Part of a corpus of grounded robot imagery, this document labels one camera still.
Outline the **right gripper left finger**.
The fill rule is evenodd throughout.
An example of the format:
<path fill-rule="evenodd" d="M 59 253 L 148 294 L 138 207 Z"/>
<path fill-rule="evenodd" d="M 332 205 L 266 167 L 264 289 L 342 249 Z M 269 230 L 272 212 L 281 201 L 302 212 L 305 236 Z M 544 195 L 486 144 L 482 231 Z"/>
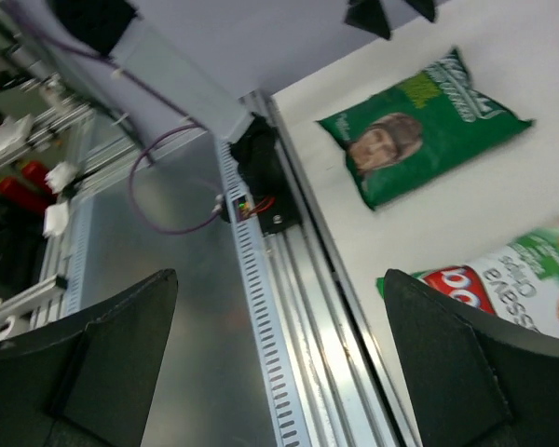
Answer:
<path fill-rule="evenodd" d="M 138 446 L 178 279 L 164 269 L 0 342 L 0 446 Z"/>

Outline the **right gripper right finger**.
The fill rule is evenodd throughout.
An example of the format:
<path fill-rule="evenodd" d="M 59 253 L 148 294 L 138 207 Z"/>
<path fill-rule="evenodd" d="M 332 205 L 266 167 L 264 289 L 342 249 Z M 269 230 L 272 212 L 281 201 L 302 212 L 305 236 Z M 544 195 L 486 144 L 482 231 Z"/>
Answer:
<path fill-rule="evenodd" d="M 424 445 L 559 446 L 559 339 L 401 270 L 384 303 Z"/>

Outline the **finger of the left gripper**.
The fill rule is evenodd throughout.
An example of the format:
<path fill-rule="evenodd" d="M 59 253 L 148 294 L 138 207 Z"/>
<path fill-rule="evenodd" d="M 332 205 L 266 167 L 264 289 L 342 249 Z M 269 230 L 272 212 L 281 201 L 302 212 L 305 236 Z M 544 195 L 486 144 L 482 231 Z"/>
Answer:
<path fill-rule="evenodd" d="M 436 21 L 436 4 L 434 0 L 404 0 L 404 2 L 429 22 Z"/>
<path fill-rule="evenodd" d="M 389 22 L 379 0 L 349 0 L 344 23 L 386 40 L 391 38 Z"/>

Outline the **green Kettle hand cooked bag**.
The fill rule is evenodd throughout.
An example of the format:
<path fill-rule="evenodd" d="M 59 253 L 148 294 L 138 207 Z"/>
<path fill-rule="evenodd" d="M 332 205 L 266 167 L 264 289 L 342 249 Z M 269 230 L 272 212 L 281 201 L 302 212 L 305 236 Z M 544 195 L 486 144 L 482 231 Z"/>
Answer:
<path fill-rule="evenodd" d="M 371 210 L 530 129 L 477 90 L 459 47 L 403 81 L 318 122 L 342 149 Z"/>

